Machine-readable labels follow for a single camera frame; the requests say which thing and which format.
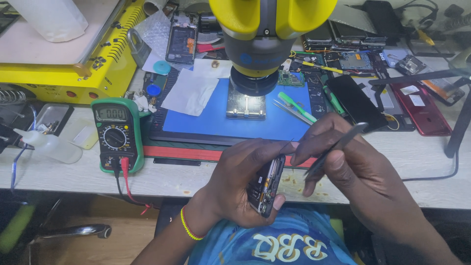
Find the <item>digital multimeter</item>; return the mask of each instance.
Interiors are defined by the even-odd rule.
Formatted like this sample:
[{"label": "digital multimeter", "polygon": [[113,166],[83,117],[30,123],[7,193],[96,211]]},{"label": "digital multimeter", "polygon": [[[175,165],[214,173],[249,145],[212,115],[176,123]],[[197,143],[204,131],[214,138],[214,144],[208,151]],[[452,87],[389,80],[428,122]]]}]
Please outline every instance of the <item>digital multimeter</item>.
[{"label": "digital multimeter", "polygon": [[98,130],[101,171],[113,173],[111,161],[120,164],[123,157],[129,158],[129,173],[139,170],[144,165],[139,118],[150,112],[139,112],[134,101],[123,98],[98,99],[90,106]]}]

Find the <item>blue bottle cap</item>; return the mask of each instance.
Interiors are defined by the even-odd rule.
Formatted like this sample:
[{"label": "blue bottle cap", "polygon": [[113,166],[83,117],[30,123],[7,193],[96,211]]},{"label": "blue bottle cap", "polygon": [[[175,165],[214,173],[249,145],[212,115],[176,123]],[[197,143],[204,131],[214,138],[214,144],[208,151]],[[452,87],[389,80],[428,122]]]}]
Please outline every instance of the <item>blue bottle cap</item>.
[{"label": "blue bottle cap", "polygon": [[157,61],[153,69],[159,75],[167,75],[170,72],[171,66],[166,61]]},{"label": "blue bottle cap", "polygon": [[161,90],[158,85],[151,84],[147,86],[146,91],[149,94],[149,97],[157,97]]}]

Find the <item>plastic squeeze bottle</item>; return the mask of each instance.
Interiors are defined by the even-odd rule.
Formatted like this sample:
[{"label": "plastic squeeze bottle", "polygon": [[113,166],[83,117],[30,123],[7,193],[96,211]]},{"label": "plastic squeeze bottle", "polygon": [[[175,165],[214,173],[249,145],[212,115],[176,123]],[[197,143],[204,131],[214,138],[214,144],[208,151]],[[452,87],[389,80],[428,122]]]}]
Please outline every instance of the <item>plastic squeeze bottle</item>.
[{"label": "plastic squeeze bottle", "polygon": [[34,146],[34,149],[43,155],[52,157],[67,164],[77,162],[82,157],[82,149],[66,140],[52,134],[42,134],[38,131],[25,132],[13,129],[23,136],[23,142]]}]

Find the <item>blue cable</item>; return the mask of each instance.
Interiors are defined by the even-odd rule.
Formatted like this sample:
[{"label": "blue cable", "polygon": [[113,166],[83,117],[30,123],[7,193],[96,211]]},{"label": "blue cable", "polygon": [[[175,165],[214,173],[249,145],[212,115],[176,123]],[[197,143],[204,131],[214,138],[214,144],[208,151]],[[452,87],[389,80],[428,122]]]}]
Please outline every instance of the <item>blue cable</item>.
[{"label": "blue cable", "polygon": [[[35,130],[36,129],[36,110],[34,109],[33,105],[31,103],[28,104],[31,111],[32,111],[32,114],[33,114],[33,121],[32,121],[32,126],[31,126],[31,130]],[[28,148],[28,144],[25,143],[23,148],[21,149],[20,153],[15,157],[15,159],[13,160],[13,164],[11,166],[11,185],[10,185],[10,190],[11,190],[11,193],[12,194],[15,194],[15,182],[16,182],[16,163],[18,162],[18,159],[20,158],[20,156],[23,154],[23,152],[26,150],[26,148]]]}]

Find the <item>yellow wire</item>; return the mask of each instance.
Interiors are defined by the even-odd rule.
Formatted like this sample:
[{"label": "yellow wire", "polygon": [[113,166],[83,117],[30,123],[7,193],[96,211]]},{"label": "yellow wire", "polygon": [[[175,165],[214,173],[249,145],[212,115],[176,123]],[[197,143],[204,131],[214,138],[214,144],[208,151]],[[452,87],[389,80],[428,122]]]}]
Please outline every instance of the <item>yellow wire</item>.
[{"label": "yellow wire", "polygon": [[389,115],[389,114],[387,114],[387,113],[384,113],[384,112],[381,112],[381,113],[384,114],[384,115],[386,115],[386,116],[388,116],[388,117],[393,118],[393,119],[396,121],[396,123],[398,124],[398,127],[397,127],[396,129],[393,129],[393,128],[389,127],[389,125],[388,125],[388,128],[390,128],[390,129],[393,130],[393,131],[399,130],[400,125],[399,125],[399,121],[398,121],[398,119],[396,119],[396,117],[394,117],[393,115]]}]

